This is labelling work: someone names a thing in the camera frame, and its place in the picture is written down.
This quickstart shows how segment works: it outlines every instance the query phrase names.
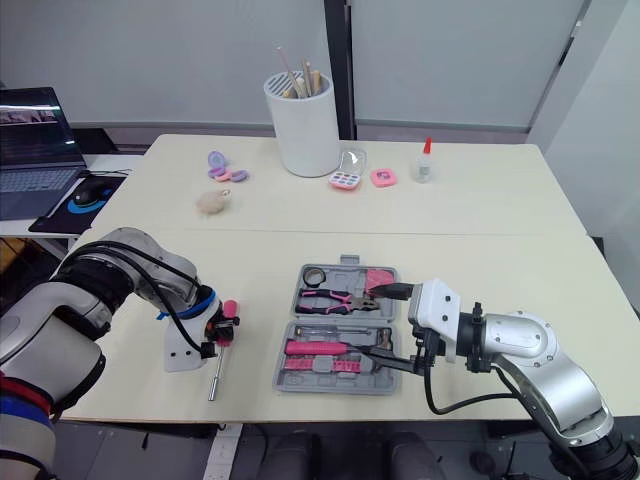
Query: white table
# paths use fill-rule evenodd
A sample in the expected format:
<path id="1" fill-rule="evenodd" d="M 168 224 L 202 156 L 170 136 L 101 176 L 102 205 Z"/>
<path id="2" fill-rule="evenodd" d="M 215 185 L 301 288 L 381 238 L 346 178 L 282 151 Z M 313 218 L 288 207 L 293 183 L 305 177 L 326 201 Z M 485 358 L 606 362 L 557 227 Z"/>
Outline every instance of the white table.
<path id="1" fill-rule="evenodd" d="M 141 158 L 141 155 L 84 155 L 87 168 L 93 171 L 132 170 Z M 62 198 L 66 198 L 80 182 L 82 179 L 78 179 Z M 67 252 L 59 244 L 50 240 L 55 238 L 74 240 L 78 235 L 75 233 L 31 232 L 29 227 L 35 221 L 35 218 L 2 220 L 0 221 L 0 237 L 32 238 L 56 257 L 64 258 Z"/>
<path id="2" fill-rule="evenodd" d="M 88 242 L 108 233 L 96 225 Z M 199 370 L 165 373 L 163 336 L 168 319 L 131 296 L 115 315 L 111 333 L 98 341 L 107 357 L 98 383 L 68 410 L 81 420 L 136 422 L 268 422 L 435 419 L 427 408 L 422 379 L 403 374 L 392 396 L 281 393 L 272 388 L 276 356 L 300 267 L 338 263 L 355 253 L 369 265 L 397 268 L 407 282 L 440 277 L 485 312 L 533 312 L 553 326 L 565 351 L 596 382 L 616 415 L 639 415 L 637 364 L 640 323 L 604 259 L 586 235 L 394 235 L 260 231 L 207 231 L 150 227 L 164 248 L 198 267 L 203 282 L 222 299 L 240 304 L 241 325 L 225 355 L 215 402 L 207 396 L 216 361 Z M 395 324 L 404 356 L 414 353 L 407 304 Z M 435 399 L 447 405 L 473 395 L 504 391 L 493 374 L 473 374 L 463 359 L 439 359 Z M 522 419 L 515 401 L 485 402 L 446 419 Z"/>
<path id="3" fill-rule="evenodd" d="M 368 171 L 390 167 L 398 183 L 356 191 L 330 187 L 280 164 L 273 138 L 163 135 L 100 212 L 101 225 L 197 230 L 260 230 L 410 234 L 584 235 L 585 229 L 534 145 L 433 145 L 433 178 L 418 184 L 410 166 L 418 143 L 343 142 L 368 155 Z M 207 155 L 219 150 L 242 183 L 207 176 Z M 212 189 L 230 188 L 231 202 L 211 218 L 195 207 Z"/>

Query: mouse pad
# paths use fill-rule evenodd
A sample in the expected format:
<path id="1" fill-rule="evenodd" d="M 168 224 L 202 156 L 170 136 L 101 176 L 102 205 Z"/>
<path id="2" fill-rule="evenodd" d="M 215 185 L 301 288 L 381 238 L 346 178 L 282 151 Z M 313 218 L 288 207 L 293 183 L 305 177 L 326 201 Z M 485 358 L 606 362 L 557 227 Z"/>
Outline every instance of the mouse pad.
<path id="1" fill-rule="evenodd" d="M 107 203 L 126 177 L 87 177 L 71 192 L 58 208 L 51 214 L 38 218 L 29 227 L 30 232 L 51 233 L 82 233 L 91 226 L 98 212 Z M 92 185 L 101 185 L 100 199 L 88 206 L 78 206 L 73 201 L 74 195 L 80 190 L 91 188 Z"/>

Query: pliers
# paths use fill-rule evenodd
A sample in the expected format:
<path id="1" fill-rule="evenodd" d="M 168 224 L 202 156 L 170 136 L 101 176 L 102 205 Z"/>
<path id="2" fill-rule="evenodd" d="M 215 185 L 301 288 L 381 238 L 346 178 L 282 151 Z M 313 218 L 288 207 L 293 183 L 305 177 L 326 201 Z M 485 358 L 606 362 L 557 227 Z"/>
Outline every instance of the pliers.
<path id="1" fill-rule="evenodd" d="M 349 292 L 341 292 L 337 290 L 328 290 L 324 288 L 307 290 L 301 288 L 298 297 L 302 298 L 329 298 L 340 302 L 339 305 L 330 307 L 309 307 L 307 305 L 296 305 L 296 313 L 319 313 L 321 315 L 341 314 L 346 315 L 353 310 L 378 310 L 380 304 L 366 297 L 354 297 Z"/>

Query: pencil holder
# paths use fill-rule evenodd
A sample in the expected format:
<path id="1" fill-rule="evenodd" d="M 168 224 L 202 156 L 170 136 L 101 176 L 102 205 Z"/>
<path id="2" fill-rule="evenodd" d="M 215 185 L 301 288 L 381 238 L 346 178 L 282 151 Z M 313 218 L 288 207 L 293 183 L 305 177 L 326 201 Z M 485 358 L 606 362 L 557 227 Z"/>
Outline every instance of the pencil holder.
<path id="1" fill-rule="evenodd" d="M 302 72 L 293 74 L 302 77 Z M 282 164 L 300 177 L 327 175 L 340 163 L 333 82 L 322 75 L 320 93 L 307 98 L 283 97 L 290 88 L 287 72 L 264 84 Z"/>

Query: glue bottle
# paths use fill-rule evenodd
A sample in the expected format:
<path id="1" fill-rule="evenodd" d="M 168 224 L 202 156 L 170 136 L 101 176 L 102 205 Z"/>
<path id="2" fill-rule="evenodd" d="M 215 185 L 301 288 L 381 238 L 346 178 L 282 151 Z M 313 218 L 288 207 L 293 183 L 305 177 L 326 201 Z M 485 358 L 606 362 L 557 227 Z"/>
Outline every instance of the glue bottle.
<path id="1" fill-rule="evenodd" d="M 431 174 L 431 137 L 427 137 L 422 153 L 416 160 L 413 178 L 418 183 L 427 183 Z"/>

